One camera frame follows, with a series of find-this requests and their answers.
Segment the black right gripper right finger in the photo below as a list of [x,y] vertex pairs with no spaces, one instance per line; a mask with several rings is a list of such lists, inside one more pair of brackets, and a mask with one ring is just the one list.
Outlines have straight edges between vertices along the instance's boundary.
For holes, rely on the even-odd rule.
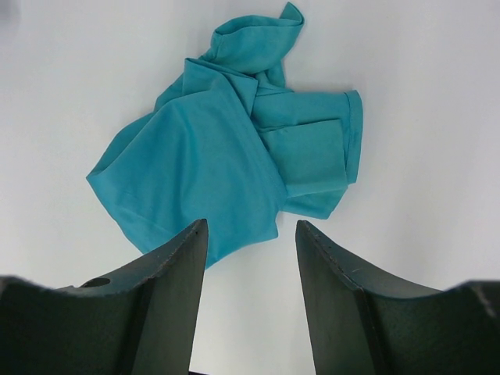
[[295,243],[318,374],[496,374],[499,283],[397,277],[300,220]]

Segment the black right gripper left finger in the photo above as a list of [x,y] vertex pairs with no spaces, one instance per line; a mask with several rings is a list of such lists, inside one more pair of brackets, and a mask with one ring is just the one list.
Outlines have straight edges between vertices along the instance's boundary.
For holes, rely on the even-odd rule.
[[207,222],[74,287],[1,279],[4,374],[186,374],[207,255]]

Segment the teal t shirt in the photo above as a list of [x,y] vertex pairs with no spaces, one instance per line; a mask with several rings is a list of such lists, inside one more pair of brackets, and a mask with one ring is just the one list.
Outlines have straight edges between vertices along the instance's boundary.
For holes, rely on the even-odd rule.
[[217,27],[208,51],[110,142],[87,182],[140,252],[205,219],[212,266],[276,238],[281,212],[325,220],[356,182],[358,92],[286,85],[284,57],[304,23],[289,3],[278,17]]

